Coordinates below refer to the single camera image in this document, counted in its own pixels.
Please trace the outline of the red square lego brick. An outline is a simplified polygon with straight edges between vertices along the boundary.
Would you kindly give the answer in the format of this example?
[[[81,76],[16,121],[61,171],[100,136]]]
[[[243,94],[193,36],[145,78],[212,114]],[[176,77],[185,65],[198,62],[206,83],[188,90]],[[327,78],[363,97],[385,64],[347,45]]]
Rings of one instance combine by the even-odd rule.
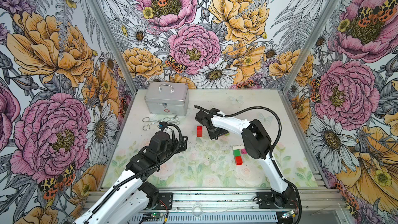
[[[198,138],[203,137],[203,127],[202,126],[197,126],[197,137]]]

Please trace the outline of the white long lego brick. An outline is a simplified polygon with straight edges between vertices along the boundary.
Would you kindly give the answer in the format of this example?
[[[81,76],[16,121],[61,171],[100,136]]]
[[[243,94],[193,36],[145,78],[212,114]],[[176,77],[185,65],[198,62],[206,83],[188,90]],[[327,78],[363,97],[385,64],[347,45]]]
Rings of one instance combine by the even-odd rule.
[[[244,148],[245,148],[244,145],[235,145],[235,146],[233,146],[233,150],[242,150]]]

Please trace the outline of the red tall lego brick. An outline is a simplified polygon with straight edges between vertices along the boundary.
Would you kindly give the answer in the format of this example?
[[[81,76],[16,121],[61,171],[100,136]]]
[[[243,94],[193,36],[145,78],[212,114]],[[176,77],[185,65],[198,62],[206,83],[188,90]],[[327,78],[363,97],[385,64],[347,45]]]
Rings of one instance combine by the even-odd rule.
[[[243,160],[242,160],[241,156],[234,157],[234,159],[235,159],[235,164],[237,166],[241,166],[243,164]]]

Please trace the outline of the green lego brick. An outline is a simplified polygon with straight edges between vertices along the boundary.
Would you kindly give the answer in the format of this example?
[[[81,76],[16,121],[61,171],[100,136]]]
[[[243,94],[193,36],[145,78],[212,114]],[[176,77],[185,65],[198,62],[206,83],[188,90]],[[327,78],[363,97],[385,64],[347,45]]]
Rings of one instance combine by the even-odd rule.
[[[234,157],[240,157],[241,156],[240,150],[239,149],[234,149],[233,150],[233,156]]]

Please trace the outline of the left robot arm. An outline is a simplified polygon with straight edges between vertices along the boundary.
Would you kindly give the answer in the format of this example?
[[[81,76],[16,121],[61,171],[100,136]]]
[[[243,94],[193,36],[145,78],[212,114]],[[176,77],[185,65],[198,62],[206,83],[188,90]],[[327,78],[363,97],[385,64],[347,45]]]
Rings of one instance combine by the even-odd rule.
[[[134,155],[116,182],[75,224],[126,224],[138,212],[153,208],[159,190],[147,179],[177,153],[187,150],[188,137],[175,124],[167,124]]]

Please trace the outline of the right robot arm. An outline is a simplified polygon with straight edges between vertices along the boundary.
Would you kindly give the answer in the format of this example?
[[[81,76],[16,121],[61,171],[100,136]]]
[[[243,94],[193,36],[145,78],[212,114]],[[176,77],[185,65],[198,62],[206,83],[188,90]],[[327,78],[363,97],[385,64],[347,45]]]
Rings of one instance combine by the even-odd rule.
[[[272,203],[278,207],[286,207],[288,203],[294,201],[298,207],[301,206],[297,186],[283,176],[274,158],[274,149],[282,135],[282,122],[273,110],[264,106],[252,106],[227,115],[216,108],[207,110],[198,105],[194,108],[199,110],[195,116],[196,121],[206,127],[210,139],[216,140],[228,133],[234,133],[242,138],[244,149],[250,157],[259,161],[269,180]],[[274,141],[260,120],[249,121],[236,118],[237,115],[252,110],[264,110],[275,117],[278,130]]]

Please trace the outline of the silver scissors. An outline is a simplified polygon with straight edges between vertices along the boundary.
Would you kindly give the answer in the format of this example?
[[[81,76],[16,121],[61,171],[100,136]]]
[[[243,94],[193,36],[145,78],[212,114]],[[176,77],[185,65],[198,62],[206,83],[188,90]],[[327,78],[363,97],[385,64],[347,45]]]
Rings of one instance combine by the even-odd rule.
[[[142,119],[142,122],[178,122],[179,121],[179,117],[174,116],[174,117],[163,117],[160,119],[156,119],[156,118],[150,118],[150,117],[144,117]]]

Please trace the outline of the silver metal case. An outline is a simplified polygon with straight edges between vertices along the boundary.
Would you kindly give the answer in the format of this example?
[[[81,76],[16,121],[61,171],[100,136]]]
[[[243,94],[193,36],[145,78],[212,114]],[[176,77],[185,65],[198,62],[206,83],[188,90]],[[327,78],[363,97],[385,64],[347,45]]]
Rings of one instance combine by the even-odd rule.
[[[144,97],[148,110],[152,114],[170,114],[185,116],[189,103],[187,84],[152,82]]]

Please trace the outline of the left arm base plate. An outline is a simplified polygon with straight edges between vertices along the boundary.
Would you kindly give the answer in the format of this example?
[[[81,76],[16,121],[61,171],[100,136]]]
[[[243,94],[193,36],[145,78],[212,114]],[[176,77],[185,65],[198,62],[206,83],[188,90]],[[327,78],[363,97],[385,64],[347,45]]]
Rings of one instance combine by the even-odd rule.
[[[155,194],[150,198],[147,209],[148,210],[171,210],[173,206],[174,194],[171,192],[161,192]]]

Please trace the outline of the aluminium front rail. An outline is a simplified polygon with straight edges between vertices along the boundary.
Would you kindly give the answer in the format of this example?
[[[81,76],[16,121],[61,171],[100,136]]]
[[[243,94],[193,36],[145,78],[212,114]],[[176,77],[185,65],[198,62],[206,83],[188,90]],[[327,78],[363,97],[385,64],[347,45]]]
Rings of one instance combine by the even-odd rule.
[[[174,194],[171,210],[148,210],[133,215],[126,224],[353,224],[337,190],[300,189],[298,209],[259,209],[254,202],[261,189],[163,189]],[[101,198],[89,197],[90,208]]]

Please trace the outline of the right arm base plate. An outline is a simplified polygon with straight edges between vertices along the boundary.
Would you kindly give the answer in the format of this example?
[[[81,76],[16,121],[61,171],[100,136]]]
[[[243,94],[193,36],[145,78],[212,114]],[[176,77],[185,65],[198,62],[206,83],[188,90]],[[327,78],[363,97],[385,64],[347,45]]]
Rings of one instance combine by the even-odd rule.
[[[301,206],[297,198],[286,200],[266,191],[257,192],[254,202],[258,204],[259,209],[298,209]]]

